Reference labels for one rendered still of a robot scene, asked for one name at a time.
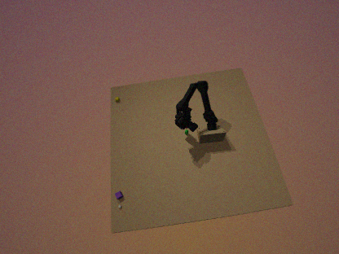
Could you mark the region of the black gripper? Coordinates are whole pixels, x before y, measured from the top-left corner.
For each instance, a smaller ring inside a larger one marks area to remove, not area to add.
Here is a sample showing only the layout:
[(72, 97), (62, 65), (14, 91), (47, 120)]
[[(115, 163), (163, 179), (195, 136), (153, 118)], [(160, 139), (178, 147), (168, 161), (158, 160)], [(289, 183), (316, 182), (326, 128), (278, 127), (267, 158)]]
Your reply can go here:
[[(177, 119), (177, 114), (175, 115), (175, 118)], [(190, 119), (186, 120), (187, 122), (187, 128), (190, 129), (192, 132), (194, 132), (197, 128), (198, 128), (198, 125), (196, 123), (193, 123), (191, 120), (192, 117), (190, 117)]]

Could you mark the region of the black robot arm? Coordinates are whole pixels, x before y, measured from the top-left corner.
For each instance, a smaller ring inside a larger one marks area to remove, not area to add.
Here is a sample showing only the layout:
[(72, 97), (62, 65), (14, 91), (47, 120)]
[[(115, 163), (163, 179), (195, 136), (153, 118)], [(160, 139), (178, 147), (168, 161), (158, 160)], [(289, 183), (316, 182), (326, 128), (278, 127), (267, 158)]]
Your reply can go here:
[[(207, 129), (208, 130), (217, 130), (216, 123), (218, 122), (218, 118), (215, 116), (214, 112), (211, 109), (209, 96), (208, 96), (208, 82), (207, 81), (198, 81), (197, 83), (191, 83), (190, 87), (188, 88), (187, 92), (185, 93), (182, 100), (178, 102), (176, 105), (176, 112), (177, 112), (177, 119), (175, 119), (175, 124), (180, 129), (185, 129), (187, 126), (186, 120), (190, 119), (191, 117), (191, 108), (189, 108), (188, 103), (194, 94), (195, 90), (198, 89), (201, 93), (202, 101), (205, 108), (205, 113), (203, 116), (205, 121), (208, 122)], [(183, 112), (183, 113), (181, 113)]]

